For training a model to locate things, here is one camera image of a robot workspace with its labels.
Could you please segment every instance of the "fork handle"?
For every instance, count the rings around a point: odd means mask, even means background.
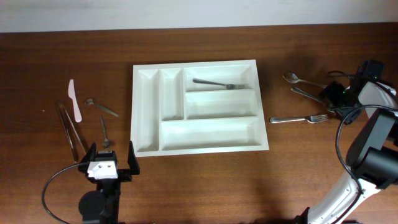
[[[222,83],[210,82],[210,81],[201,80],[201,79],[198,79],[198,78],[194,78],[192,81],[194,83],[226,86],[225,84],[222,84]]]
[[[290,122],[290,121],[305,121],[305,118],[270,118],[272,124]]]

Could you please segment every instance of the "metal spoon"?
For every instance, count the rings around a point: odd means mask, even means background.
[[[100,105],[99,103],[95,102],[95,101],[94,101],[93,99],[91,99],[91,98],[85,100],[85,105],[95,105],[97,108],[99,108],[99,109],[101,109],[101,110],[103,110],[103,111],[105,111],[105,112],[107,112],[107,113],[110,113],[110,114],[113,115],[113,116],[119,117],[119,115],[118,115],[117,113],[111,111],[111,109],[106,108],[106,107],[103,106],[103,105]]]
[[[294,74],[293,72],[288,72],[288,73],[284,73],[284,79],[290,83],[298,83],[298,82],[305,82],[305,83],[309,83],[312,85],[316,85],[319,86],[320,88],[326,88],[326,85],[322,85],[322,84],[318,84],[318,83],[314,83],[314,82],[310,82],[310,81],[306,81],[306,80],[301,80],[299,79],[296,74]]]
[[[102,126],[102,132],[104,133],[104,143],[102,143],[102,146],[104,146],[105,149],[109,148],[111,143],[108,140],[108,135],[106,134],[106,128],[105,128],[105,122],[104,122],[104,118],[101,115],[101,126]]]

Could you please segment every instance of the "metal fork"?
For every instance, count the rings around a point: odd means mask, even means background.
[[[225,86],[225,88],[227,90],[240,90],[240,89],[246,88],[246,85],[222,84],[222,83],[216,83],[216,82],[210,82],[210,81],[206,81],[206,80],[201,80],[201,79],[198,79],[198,78],[194,78],[192,81],[194,83]]]
[[[312,116],[306,116],[303,118],[270,118],[269,119],[269,121],[272,124],[290,122],[290,121],[308,121],[309,123],[316,124],[316,123],[321,123],[321,122],[324,122],[327,120],[328,120],[327,114],[312,115]]]

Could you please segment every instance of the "utensil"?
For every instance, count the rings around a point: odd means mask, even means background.
[[[91,98],[86,99],[85,100],[85,105],[95,105],[97,108],[99,108],[99,109],[101,109],[101,110],[103,110],[103,111],[105,111],[107,113],[110,113],[113,116],[119,117],[119,115],[117,113],[113,112],[111,109],[109,109],[109,108],[107,108],[107,107],[105,107],[103,105],[100,105],[94,99],[91,99]]]
[[[75,114],[75,121],[77,123],[79,123],[81,121],[81,113],[80,113],[79,106],[78,106],[77,100],[76,100],[75,86],[73,84],[73,80],[69,81],[68,95],[69,95],[69,98],[71,98],[73,101],[73,112]]]
[[[194,83],[201,83],[201,84],[221,85],[221,86],[224,86],[227,90],[240,90],[240,89],[246,88],[246,85],[222,84],[222,83],[217,83],[217,82],[201,80],[198,78],[194,78],[192,81]]]
[[[312,85],[316,85],[319,86],[320,88],[326,88],[326,85],[322,85],[322,84],[318,84],[318,83],[314,83],[314,82],[310,82],[310,81],[306,81],[306,80],[302,80],[299,79],[296,74],[294,74],[293,72],[288,72],[288,73],[284,73],[284,79],[290,83],[298,83],[298,82],[305,82],[305,83],[309,83]]]
[[[86,150],[86,148],[84,147],[84,145],[83,145],[83,143],[82,143],[82,141],[81,141],[81,139],[80,139],[80,137],[79,137],[79,134],[77,133],[76,127],[75,127],[75,125],[73,124],[72,119],[70,119],[70,116],[69,116],[69,113],[68,113],[67,109],[65,108],[65,106],[64,106],[63,104],[62,104],[62,107],[63,107],[63,109],[65,110],[65,114],[67,115],[67,117],[68,117],[68,119],[69,119],[69,122],[70,122],[70,125],[72,126],[73,131],[74,131],[75,134],[76,134],[77,141],[79,141],[79,143],[80,143],[81,147],[83,148],[84,152],[87,154],[87,150]]]
[[[105,122],[104,118],[101,116],[101,126],[102,126],[102,132],[104,133],[104,143],[102,143],[102,146],[107,149],[111,145],[110,141],[108,140],[108,135],[106,134],[106,128],[105,128]]]
[[[303,118],[270,118],[269,119],[269,121],[272,124],[290,122],[290,121],[308,121],[309,123],[316,124],[316,123],[321,123],[321,122],[324,122],[327,120],[328,120],[327,114],[312,115],[312,116],[306,116]]]
[[[313,100],[315,100],[315,101],[317,101],[317,102],[323,104],[323,101],[322,101],[321,99],[319,99],[318,97],[313,96],[313,95],[307,93],[306,91],[303,91],[303,90],[297,88],[296,86],[292,86],[292,87],[290,88],[290,90],[292,90],[292,91],[295,92],[295,93],[298,93],[298,94],[301,94],[301,95],[303,95],[303,96],[306,96],[306,97],[308,97],[308,98],[311,98],[311,99],[313,99]]]
[[[63,117],[63,114],[62,114],[62,111],[61,111],[62,107],[63,107],[63,104],[61,102],[58,102],[58,113],[59,113],[59,115],[61,117],[63,129],[65,130],[65,133],[67,134],[67,139],[68,139],[68,143],[70,145],[70,151],[72,152],[73,160],[75,162],[77,162],[78,161],[78,155],[76,153],[75,148],[73,147],[72,139],[71,139],[70,134],[69,134],[69,128],[68,128],[67,120]]]

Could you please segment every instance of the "wooden table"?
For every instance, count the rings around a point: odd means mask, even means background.
[[[55,109],[55,102],[63,100],[72,112],[67,95],[71,78],[83,114],[78,127],[89,144],[103,141],[101,111],[84,105],[85,98],[96,98],[120,114],[103,116],[118,165],[127,168],[133,65],[256,59],[268,119],[325,111],[291,92],[282,72],[327,84],[327,71],[355,72],[371,58],[384,62],[384,79],[398,84],[398,24],[0,34],[0,221],[55,223],[42,208],[40,193],[49,177],[73,163]],[[338,81],[347,84],[347,79]],[[344,155],[365,122],[364,115],[344,127]],[[338,123],[267,122],[269,151],[138,158],[141,175],[122,185],[119,220],[252,223],[293,218],[319,202],[343,173],[335,154]],[[50,185],[47,203],[59,217],[80,223],[79,199],[94,189],[72,170]],[[350,218],[393,223],[398,220],[397,195],[395,186],[383,190]]]

